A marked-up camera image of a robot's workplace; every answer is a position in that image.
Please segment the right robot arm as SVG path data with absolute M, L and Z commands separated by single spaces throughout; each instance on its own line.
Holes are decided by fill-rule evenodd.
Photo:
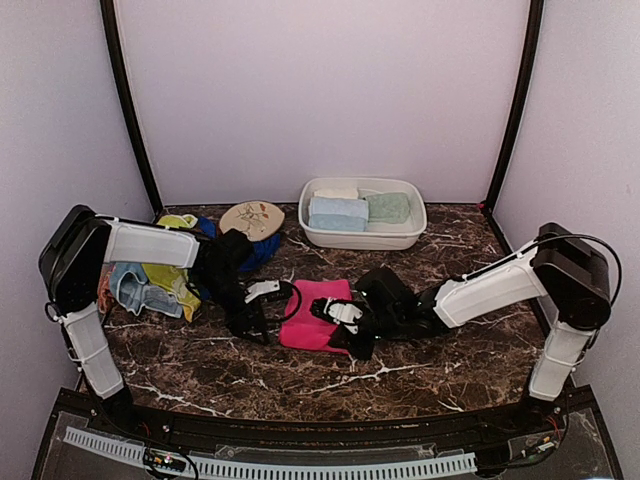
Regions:
M 622 287 L 609 270 L 623 272 L 617 252 L 603 240 L 571 233 L 557 223 L 506 257 L 471 273 L 413 292 L 388 267 L 356 283 L 357 300 L 321 298 L 311 313 L 335 325 L 330 343 L 368 360 L 377 340 L 443 336 L 486 314 L 541 298 L 555 307 L 541 356 L 529 375 L 526 399 L 510 413 L 521 434 L 534 432 L 549 405 L 609 321 Z

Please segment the yellow green patterned towel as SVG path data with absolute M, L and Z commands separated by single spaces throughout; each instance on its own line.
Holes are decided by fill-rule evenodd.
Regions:
M 192 214 L 164 215 L 157 222 L 163 227 L 191 229 L 197 224 Z M 149 282 L 163 288 L 182 308 L 182 315 L 188 323 L 201 306 L 201 301 L 187 288 L 187 270 L 160 264 L 142 264 Z

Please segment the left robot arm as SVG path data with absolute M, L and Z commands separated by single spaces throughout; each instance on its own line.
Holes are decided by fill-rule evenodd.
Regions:
M 90 391 L 106 401 L 101 417 L 117 434 L 134 435 L 141 415 L 126 402 L 130 390 L 101 324 L 98 289 L 104 265 L 131 262 L 184 269 L 223 309 L 233 336 L 265 344 L 267 321 L 239 280 L 239 268 L 252 251 L 246 235 L 235 229 L 210 238 L 192 229 L 99 215 L 82 204 L 67 213 L 38 260 L 48 294 L 45 309 L 60 324 Z

